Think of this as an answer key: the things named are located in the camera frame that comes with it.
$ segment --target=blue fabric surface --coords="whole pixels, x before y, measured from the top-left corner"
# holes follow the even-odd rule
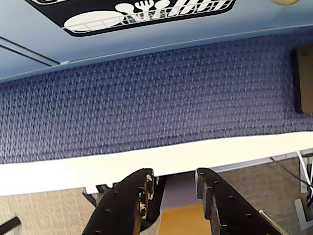
[[[311,30],[0,84],[0,163],[313,130],[294,111],[290,66],[290,50],[312,43]]]

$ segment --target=utensil graphic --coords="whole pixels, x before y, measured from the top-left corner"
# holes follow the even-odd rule
[[[135,2],[135,7],[142,10],[143,12],[143,20],[148,21],[150,19],[149,17],[149,9],[153,7],[154,1],[153,0],[145,0],[145,1],[138,1]]]
[[[116,5],[115,8],[119,12],[123,12],[123,13],[130,15],[137,22],[143,21],[140,16],[138,17],[136,14],[134,14],[135,7],[131,5],[130,3],[120,3]]]
[[[86,32],[109,28],[124,20],[124,15],[116,11],[91,11],[69,18],[64,27],[73,32]]]
[[[193,7],[196,7],[195,4],[198,3],[198,1],[199,0],[190,0],[184,9],[180,12],[180,15],[187,14]]]
[[[220,1],[215,7],[214,7],[214,10],[219,10],[225,3],[226,1]]]
[[[169,0],[160,0],[160,1],[156,2],[155,3],[156,12],[152,16],[151,19],[158,19],[158,18],[160,18],[160,11],[161,11],[161,9],[167,7],[170,3],[171,2]]]
[[[210,2],[211,0],[203,0],[202,4],[200,4],[200,6],[197,9],[197,12],[203,11],[209,5]]]
[[[179,10],[185,5],[186,2],[187,2],[187,0],[177,0],[177,2],[175,3],[174,7],[172,8],[170,13],[168,14],[168,16],[175,16],[175,15],[177,15]]]

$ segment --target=floor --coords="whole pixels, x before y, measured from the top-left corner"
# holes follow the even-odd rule
[[[299,175],[298,159],[280,161]],[[299,181],[276,163],[221,173],[255,208],[281,225],[290,235],[309,235],[301,231],[293,201],[299,197]],[[0,223],[17,215],[22,227],[8,235],[59,235],[82,233],[93,206],[82,196],[83,189],[0,197]],[[160,220],[143,235],[157,235]]]

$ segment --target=black cable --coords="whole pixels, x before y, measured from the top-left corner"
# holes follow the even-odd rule
[[[270,157],[270,159],[273,161],[273,162],[275,162],[275,163],[277,163],[281,168],[283,168],[286,172],[288,172],[290,175],[292,175],[294,178],[296,178],[297,180],[300,180],[301,182],[303,182],[303,183],[305,183],[307,186],[309,186],[309,187],[313,187],[312,185],[310,185],[308,182],[306,182],[306,181],[304,181],[304,180],[301,180],[298,176],[296,176],[295,174],[293,174],[292,172],[290,172],[289,170],[287,170],[285,167],[283,167],[282,165],[280,165],[279,163],[278,163],[278,161],[276,161],[274,158],[272,158],[272,157]]]

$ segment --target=light blue panel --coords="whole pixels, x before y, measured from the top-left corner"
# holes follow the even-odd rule
[[[270,27],[301,26],[313,24],[313,0],[301,0],[284,6],[272,20]]]
[[[77,38],[26,1],[1,0],[0,21],[6,23],[0,25],[0,34],[62,62],[258,31],[267,28],[281,9],[270,0],[237,0],[233,9],[219,15]]]
[[[0,81],[5,77],[46,67],[44,64],[0,48]]]

